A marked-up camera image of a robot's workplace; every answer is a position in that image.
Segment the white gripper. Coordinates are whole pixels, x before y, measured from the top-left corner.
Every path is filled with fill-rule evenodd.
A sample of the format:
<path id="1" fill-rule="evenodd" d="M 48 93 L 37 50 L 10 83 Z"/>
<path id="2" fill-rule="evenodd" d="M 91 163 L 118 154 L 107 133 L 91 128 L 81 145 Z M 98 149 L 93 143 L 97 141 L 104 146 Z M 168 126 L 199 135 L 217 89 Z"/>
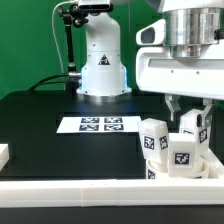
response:
<path id="1" fill-rule="evenodd" d="M 224 100 L 224 34 L 210 20 L 192 25 L 160 19 L 136 34 L 136 83 L 140 90 L 164 93 L 170 120 L 181 110 L 180 96 L 209 98 L 197 115 L 210 127 L 217 100 Z"/>

